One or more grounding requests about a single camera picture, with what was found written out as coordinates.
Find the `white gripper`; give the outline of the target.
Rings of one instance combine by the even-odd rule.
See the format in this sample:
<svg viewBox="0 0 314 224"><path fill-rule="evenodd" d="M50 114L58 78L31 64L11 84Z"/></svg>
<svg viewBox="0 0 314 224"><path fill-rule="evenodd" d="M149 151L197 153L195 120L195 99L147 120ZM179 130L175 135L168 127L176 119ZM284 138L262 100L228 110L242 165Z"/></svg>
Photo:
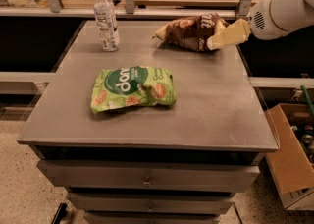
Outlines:
<svg viewBox="0 0 314 224"><path fill-rule="evenodd" d="M244 19L238 19L227 27L218 22L214 34L207 39L207 47L216 50L227 45L241 44L248 40L251 33L261 40L273 40L284 35L272 19L271 0L262 0L254 5L249 18L250 25Z"/></svg>

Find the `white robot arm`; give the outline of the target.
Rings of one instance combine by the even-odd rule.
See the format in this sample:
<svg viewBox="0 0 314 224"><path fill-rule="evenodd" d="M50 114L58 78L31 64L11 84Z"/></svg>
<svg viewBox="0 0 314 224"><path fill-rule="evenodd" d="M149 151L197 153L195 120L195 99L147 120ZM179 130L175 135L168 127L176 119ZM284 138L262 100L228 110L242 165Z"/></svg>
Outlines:
<svg viewBox="0 0 314 224"><path fill-rule="evenodd" d="M255 4L249 20L238 19L207 39L210 50L240 44L253 34L273 40L314 25L314 0L262 0Z"/></svg>

